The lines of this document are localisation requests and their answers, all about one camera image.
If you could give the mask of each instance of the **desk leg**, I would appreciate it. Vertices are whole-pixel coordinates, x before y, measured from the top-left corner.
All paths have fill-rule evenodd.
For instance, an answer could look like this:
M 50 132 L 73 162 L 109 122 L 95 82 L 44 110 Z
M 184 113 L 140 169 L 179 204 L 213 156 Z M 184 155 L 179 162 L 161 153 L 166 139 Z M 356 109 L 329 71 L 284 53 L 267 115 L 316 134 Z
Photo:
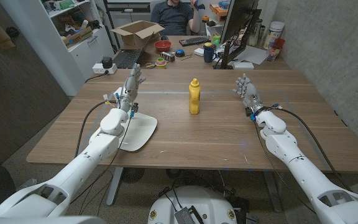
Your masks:
M 116 199 L 116 195 L 118 193 L 118 187 L 121 180 L 122 170 L 124 170 L 123 167 L 116 167 L 114 171 L 114 175 L 112 177 L 112 181 L 110 184 L 109 193 L 107 194 L 107 205 L 111 206 L 114 204 L 114 201 Z
M 277 186 L 274 181 L 273 172 L 264 171 L 265 181 L 268 188 L 268 194 L 273 204 L 274 212 L 282 212 L 280 198 L 278 197 Z

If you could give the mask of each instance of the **mustard bottle cap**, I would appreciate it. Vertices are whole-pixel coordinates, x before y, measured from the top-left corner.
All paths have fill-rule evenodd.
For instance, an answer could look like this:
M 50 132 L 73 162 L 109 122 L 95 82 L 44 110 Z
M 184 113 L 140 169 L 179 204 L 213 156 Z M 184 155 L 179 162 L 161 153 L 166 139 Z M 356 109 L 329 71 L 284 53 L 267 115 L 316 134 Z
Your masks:
M 191 85 L 191 87 L 198 87 L 200 85 L 200 83 L 198 82 L 198 80 L 196 78 L 194 78 L 193 81 L 191 81 L 190 85 Z

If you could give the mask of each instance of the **white wire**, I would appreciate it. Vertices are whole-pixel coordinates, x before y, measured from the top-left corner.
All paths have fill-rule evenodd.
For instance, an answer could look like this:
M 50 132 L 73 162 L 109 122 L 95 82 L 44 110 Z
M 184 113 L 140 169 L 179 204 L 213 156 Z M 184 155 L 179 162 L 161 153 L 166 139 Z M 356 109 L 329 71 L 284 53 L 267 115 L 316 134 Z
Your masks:
M 222 183 L 223 183 L 223 197 L 224 197 L 224 193 L 226 193 L 226 188 L 224 187 L 224 180 L 223 180 L 223 177 L 222 177 L 222 174 L 221 174 L 221 171 L 220 170 L 218 170 L 218 172 L 219 172 L 219 175 L 221 176 L 221 179 L 222 179 Z

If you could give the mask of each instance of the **yellow mustard bottle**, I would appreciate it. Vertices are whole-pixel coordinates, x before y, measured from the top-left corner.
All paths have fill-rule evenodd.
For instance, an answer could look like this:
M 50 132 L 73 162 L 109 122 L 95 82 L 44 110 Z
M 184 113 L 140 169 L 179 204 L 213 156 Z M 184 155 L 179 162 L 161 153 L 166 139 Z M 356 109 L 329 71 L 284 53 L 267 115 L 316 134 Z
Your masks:
M 201 86 L 195 78 L 189 85 L 189 111 L 191 114 L 198 114 L 200 112 L 200 93 Z

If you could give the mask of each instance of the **dark shirt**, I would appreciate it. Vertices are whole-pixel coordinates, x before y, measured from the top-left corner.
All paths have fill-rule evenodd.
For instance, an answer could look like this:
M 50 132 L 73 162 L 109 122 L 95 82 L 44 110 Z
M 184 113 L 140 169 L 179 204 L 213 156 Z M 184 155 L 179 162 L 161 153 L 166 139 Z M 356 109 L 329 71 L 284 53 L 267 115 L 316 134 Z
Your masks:
M 164 27 L 161 35 L 186 35 L 186 27 L 193 18 L 193 10 L 185 3 L 179 2 L 178 6 L 169 6 L 167 1 L 155 5 L 151 22 L 156 22 Z

